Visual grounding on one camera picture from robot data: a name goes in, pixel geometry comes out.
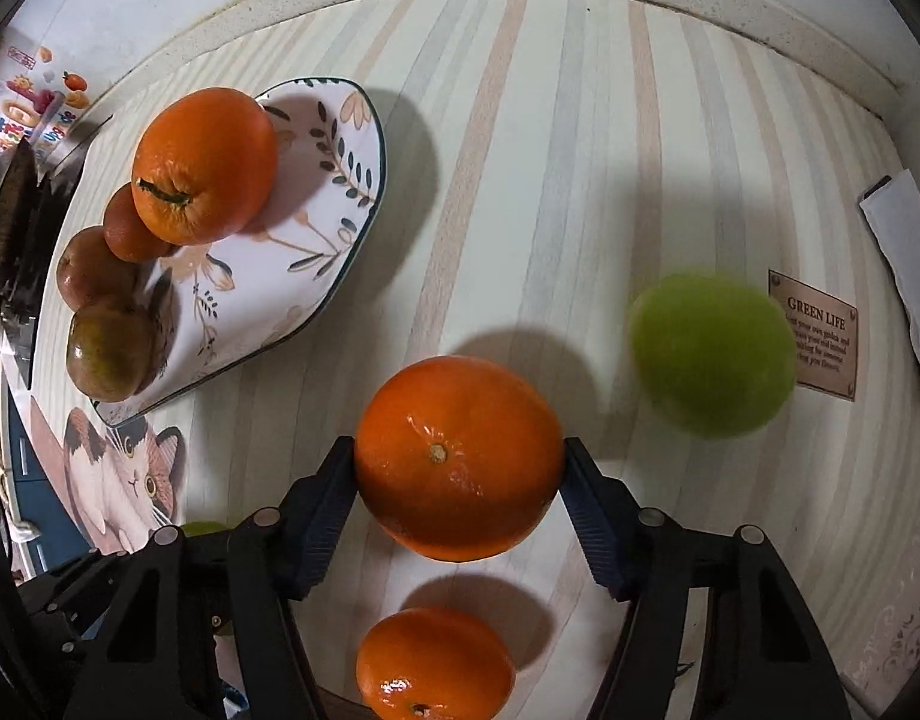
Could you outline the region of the small green apple right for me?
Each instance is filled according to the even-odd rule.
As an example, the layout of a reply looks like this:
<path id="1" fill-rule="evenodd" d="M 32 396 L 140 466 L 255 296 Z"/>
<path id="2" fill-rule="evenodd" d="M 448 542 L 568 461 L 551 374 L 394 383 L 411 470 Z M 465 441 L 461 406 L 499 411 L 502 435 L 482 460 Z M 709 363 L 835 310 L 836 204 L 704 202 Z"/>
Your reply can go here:
<path id="1" fill-rule="evenodd" d="M 662 278 L 632 302 L 627 338 L 655 410 L 701 439 L 754 433 L 795 387 L 795 335 L 784 310 L 733 278 Z"/>

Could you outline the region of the oval floral ceramic plate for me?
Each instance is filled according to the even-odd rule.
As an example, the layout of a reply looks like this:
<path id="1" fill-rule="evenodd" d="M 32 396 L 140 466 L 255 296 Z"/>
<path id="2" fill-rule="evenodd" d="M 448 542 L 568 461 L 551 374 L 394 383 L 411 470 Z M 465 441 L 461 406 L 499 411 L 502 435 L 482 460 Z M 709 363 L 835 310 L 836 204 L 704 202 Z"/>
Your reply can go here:
<path id="1" fill-rule="evenodd" d="M 152 367 L 130 398 L 96 403 L 109 426 L 296 335 L 325 309 L 366 241 L 389 177 L 366 89 L 301 76 L 257 101 L 279 140 L 270 199 L 243 231 L 146 268 L 138 298 L 158 330 Z"/>

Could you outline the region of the brown red apple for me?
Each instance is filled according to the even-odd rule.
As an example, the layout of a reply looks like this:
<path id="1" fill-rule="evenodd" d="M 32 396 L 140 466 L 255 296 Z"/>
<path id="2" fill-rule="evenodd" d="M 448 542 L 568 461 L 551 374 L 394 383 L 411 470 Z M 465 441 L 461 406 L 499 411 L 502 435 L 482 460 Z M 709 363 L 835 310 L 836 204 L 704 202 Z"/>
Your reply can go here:
<path id="1" fill-rule="evenodd" d="M 141 387 L 151 366 L 154 325 L 131 296 L 81 305 L 68 332 L 67 372 L 81 394 L 117 403 Z"/>
<path id="2" fill-rule="evenodd" d="M 73 312 L 104 296 L 129 296 L 138 280 L 138 266 L 110 250 L 102 226 L 74 234 L 55 268 L 56 288 Z"/>

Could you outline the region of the white folded paper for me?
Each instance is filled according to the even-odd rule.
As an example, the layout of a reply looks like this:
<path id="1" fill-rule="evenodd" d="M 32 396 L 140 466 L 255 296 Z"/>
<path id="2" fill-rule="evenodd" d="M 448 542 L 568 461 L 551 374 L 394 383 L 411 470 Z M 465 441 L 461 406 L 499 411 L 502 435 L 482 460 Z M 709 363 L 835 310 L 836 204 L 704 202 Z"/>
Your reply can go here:
<path id="1" fill-rule="evenodd" d="M 912 172 L 881 179 L 858 206 L 891 268 L 920 366 L 920 192 Z"/>

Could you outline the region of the orange tangerine front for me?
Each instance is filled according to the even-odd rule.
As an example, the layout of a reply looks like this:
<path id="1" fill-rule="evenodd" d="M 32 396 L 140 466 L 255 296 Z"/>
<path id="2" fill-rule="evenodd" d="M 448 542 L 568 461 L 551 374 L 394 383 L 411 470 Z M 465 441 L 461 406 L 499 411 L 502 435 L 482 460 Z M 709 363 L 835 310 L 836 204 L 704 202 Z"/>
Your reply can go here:
<path id="1" fill-rule="evenodd" d="M 486 622 L 449 608 L 410 608 L 362 639 L 356 683 L 380 718 L 492 718 L 515 686 L 507 645 Z"/>

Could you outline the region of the large orange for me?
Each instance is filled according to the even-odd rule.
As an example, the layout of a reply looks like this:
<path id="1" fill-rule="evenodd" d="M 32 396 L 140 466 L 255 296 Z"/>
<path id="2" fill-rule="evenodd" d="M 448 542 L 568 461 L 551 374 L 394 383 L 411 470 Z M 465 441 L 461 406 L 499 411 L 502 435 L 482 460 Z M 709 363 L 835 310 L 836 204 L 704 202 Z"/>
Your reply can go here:
<path id="1" fill-rule="evenodd" d="M 263 210 L 278 171 L 266 110 L 234 88 L 205 88 L 156 115 L 136 145 L 131 197 L 156 238 L 211 244 Z"/>

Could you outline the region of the colourful wall stickers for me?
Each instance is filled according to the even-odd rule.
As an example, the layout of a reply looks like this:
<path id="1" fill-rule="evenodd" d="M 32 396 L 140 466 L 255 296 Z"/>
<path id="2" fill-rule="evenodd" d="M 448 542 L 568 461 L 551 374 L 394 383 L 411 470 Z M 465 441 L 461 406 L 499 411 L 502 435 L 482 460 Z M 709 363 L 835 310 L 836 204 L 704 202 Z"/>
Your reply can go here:
<path id="1" fill-rule="evenodd" d="M 45 163 L 91 107 L 91 85 L 44 44 L 11 36 L 0 49 L 0 154 L 23 140 Z"/>

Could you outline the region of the steel wok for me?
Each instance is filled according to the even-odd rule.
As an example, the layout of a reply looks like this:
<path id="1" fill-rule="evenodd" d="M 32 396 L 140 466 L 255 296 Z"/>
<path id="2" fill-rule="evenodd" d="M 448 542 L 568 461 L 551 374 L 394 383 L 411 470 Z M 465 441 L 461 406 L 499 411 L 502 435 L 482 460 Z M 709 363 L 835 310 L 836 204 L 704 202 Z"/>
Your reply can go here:
<path id="1" fill-rule="evenodd" d="M 0 301 L 24 254 L 24 224 L 37 205 L 37 172 L 28 140 L 0 154 Z"/>

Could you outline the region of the small red-brown fruit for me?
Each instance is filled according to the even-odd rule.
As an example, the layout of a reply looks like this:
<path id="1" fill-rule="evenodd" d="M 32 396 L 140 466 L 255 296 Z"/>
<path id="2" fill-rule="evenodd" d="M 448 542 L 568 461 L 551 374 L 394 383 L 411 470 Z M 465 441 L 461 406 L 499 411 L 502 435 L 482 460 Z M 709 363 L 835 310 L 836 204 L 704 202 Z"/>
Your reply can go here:
<path id="1" fill-rule="evenodd" d="M 102 227 L 110 252 L 124 262 L 152 262 L 167 257 L 174 250 L 174 245 L 154 236 L 141 221 L 131 197 L 130 184 L 113 192 L 104 211 Z"/>

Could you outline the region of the orange tangerine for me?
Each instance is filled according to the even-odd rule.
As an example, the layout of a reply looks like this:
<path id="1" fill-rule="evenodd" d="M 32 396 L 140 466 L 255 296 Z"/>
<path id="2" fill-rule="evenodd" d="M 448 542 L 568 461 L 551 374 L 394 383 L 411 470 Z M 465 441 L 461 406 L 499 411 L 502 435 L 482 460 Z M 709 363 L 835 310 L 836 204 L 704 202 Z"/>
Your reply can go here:
<path id="1" fill-rule="evenodd" d="M 435 561 L 480 561 L 542 522 L 563 474 L 563 429 L 509 369 L 435 356 L 375 392 L 354 466 L 367 511 L 395 541 Z"/>
<path id="2" fill-rule="evenodd" d="M 507 645 L 486 622 L 449 608 L 410 608 L 362 639 L 356 683 L 380 718 L 492 718 L 515 686 Z"/>

